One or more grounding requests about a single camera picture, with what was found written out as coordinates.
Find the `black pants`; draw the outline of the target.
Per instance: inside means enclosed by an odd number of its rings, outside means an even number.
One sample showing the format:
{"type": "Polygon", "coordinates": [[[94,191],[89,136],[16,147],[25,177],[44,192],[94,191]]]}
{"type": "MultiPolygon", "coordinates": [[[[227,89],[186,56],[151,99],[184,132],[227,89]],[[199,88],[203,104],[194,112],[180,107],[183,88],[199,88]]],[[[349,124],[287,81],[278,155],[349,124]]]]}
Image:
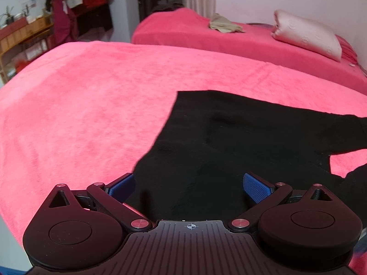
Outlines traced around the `black pants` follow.
{"type": "Polygon", "coordinates": [[[180,91],[133,173],[128,204],[152,220],[229,220],[249,206],[252,172],[295,189],[326,186],[366,220],[366,166],[334,175],[330,156],[366,148],[366,118],[219,91],[180,91]]]}

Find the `pink bed blanket near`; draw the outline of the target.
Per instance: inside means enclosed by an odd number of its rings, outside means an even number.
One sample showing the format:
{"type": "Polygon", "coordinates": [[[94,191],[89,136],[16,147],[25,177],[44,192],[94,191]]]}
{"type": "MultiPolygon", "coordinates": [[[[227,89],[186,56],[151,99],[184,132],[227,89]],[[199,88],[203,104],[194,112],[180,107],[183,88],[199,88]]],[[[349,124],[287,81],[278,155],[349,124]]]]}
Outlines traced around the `pink bed blanket near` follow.
{"type": "MultiPolygon", "coordinates": [[[[150,230],[130,232],[97,211],[87,187],[134,175],[180,91],[366,118],[365,95],[272,63],[158,45],[54,48],[1,88],[1,215],[31,274],[366,273],[366,220],[320,183],[292,187],[249,232],[228,227],[237,216],[147,217],[150,230]]],[[[331,172],[366,166],[359,155],[331,155],[331,172]]]]}

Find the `red folded blanket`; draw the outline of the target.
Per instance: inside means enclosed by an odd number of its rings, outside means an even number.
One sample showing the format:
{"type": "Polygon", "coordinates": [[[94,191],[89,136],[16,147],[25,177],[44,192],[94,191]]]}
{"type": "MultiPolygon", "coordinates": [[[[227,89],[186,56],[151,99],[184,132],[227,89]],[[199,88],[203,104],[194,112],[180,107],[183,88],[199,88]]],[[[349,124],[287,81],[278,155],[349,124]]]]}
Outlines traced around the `red folded blanket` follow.
{"type": "Polygon", "coordinates": [[[351,64],[358,64],[358,56],[353,47],[343,37],[336,35],[342,48],[342,58],[349,61],[351,64]]]}

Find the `pale pink pillow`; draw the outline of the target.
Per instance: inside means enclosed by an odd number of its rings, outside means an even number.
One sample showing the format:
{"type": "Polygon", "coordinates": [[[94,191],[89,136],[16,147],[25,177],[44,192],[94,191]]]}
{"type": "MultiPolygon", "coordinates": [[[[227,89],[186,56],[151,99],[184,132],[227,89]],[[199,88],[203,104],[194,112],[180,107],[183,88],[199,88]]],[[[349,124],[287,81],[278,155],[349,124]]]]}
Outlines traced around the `pale pink pillow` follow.
{"type": "Polygon", "coordinates": [[[275,40],[341,61],[342,47],[330,27],[280,9],[274,11],[274,20],[272,37],[275,40]]]}

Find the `beige cloth on bed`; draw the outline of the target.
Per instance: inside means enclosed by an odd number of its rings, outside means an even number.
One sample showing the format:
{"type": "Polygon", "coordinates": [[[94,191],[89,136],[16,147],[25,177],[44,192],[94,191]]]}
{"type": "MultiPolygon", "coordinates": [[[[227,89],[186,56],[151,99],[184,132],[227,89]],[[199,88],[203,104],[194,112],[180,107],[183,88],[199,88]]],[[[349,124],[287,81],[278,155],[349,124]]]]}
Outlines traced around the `beige cloth on bed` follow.
{"type": "Polygon", "coordinates": [[[221,33],[245,33],[245,30],[240,25],[234,24],[227,18],[216,13],[210,19],[208,27],[212,30],[217,30],[221,33]]]}

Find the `wooden shelf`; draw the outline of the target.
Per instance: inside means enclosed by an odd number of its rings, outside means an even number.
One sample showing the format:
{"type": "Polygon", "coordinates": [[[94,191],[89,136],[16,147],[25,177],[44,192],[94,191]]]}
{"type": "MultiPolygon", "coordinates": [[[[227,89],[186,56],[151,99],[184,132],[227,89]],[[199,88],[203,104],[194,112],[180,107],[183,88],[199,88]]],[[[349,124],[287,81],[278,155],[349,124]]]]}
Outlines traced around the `wooden shelf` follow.
{"type": "Polygon", "coordinates": [[[1,30],[1,82],[6,84],[29,63],[55,48],[53,15],[32,22],[21,18],[1,30]]]}

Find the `pink bed far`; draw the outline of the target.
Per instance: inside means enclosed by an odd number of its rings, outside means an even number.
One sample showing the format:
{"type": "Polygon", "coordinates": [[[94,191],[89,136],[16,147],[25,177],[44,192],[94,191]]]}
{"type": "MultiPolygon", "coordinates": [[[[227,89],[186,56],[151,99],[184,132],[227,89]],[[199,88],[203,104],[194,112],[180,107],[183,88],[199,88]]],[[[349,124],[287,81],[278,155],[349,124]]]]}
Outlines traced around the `pink bed far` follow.
{"type": "Polygon", "coordinates": [[[210,29],[209,22],[188,8],[155,12],[137,26],[132,42],[196,48],[270,62],[366,94],[366,74],[356,63],[345,58],[337,62],[275,40],[270,27],[244,24],[243,32],[221,33],[210,29]]]}

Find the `hanging clothes rack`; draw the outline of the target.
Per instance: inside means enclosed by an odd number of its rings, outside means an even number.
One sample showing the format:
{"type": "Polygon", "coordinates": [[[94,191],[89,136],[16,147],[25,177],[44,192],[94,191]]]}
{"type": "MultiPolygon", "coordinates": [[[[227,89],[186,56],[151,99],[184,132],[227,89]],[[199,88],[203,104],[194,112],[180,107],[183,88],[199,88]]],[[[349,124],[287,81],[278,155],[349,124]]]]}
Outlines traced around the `hanging clothes rack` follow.
{"type": "Polygon", "coordinates": [[[95,31],[113,30],[112,0],[46,0],[45,11],[53,17],[53,35],[57,45],[76,42],[95,31]]]}

